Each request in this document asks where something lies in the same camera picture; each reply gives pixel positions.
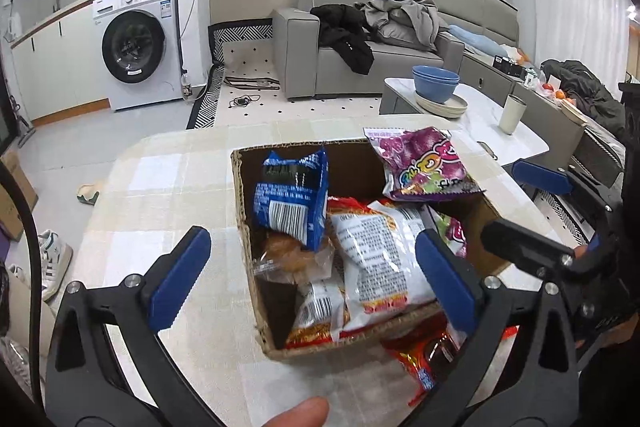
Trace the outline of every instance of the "snack bag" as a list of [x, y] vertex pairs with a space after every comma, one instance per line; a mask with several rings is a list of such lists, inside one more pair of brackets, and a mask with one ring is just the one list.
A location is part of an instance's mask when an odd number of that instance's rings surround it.
[[324, 147], [300, 160], [283, 160], [271, 151], [255, 187], [254, 214], [261, 225], [317, 251], [324, 235], [327, 188]]
[[329, 198], [327, 210], [330, 235], [344, 261], [350, 314], [345, 331], [361, 330], [435, 298], [415, 260], [415, 238], [424, 229], [417, 208]]
[[380, 342], [390, 355], [396, 357], [404, 369], [418, 381], [420, 389], [409, 402], [418, 402], [451, 371], [451, 362], [458, 348], [447, 333], [447, 319], [439, 313], [421, 322], [404, 337]]
[[425, 229], [436, 230], [453, 255], [466, 257], [466, 238], [462, 223], [455, 217], [436, 212], [428, 204], [422, 207], [420, 216]]
[[334, 245], [325, 235], [317, 252], [306, 250], [296, 238], [281, 232], [269, 232], [254, 275], [270, 282], [307, 284], [331, 277]]
[[296, 314], [291, 332], [285, 342], [286, 349], [336, 342], [349, 320], [344, 305], [342, 261], [335, 257], [329, 279], [301, 285], [298, 291], [302, 303]]
[[396, 201], [446, 201], [481, 192], [466, 172], [450, 137], [435, 127], [409, 132], [365, 129], [385, 163], [383, 194]]

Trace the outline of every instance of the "stack of plates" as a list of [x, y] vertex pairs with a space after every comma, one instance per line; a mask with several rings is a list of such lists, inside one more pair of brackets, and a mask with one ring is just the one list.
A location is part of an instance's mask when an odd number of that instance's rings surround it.
[[582, 114], [582, 111], [566, 100], [560, 101], [560, 110], [569, 120], [578, 125], [589, 123], [589, 120]]
[[465, 99], [456, 94], [451, 95], [451, 98], [445, 103], [436, 103], [415, 93], [415, 101], [424, 110], [444, 118], [459, 118], [465, 113], [468, 107]]

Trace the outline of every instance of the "blue snack package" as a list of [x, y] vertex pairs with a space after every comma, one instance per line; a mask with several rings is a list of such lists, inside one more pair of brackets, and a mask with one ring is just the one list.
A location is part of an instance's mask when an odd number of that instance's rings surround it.
[[262, 164], [262, 181], [255, 187], [258, 222], [295, 237], [307, 250], [318, 251], [324, 235], [328, 178], [324, 147], [300, 160], [283, 160], [271, 151]]

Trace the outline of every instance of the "dark jacket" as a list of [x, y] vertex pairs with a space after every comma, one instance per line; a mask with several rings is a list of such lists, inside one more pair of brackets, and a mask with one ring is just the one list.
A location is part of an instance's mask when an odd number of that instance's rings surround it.
[[625, 106], [613, 98], [598, 78], [577, 60], [546, 60], [542, 63], [546, 77], [560, 80], [562, 89], [575, 100], [578, 109], [603, 126], [619, 142], [625, 143]]
[[318, 46], [334, 49], [359, 74], [369, 74], [373, 53], [367, 45], [364, 13], [346, 4], [325, 4], [311, 10], [320, 19]]

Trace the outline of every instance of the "washing machine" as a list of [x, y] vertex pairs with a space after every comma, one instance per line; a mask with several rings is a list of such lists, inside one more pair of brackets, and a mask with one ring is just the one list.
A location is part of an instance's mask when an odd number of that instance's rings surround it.
[[95, 0], [93, 8], [111, 108], [181, 98], [177, 0]]

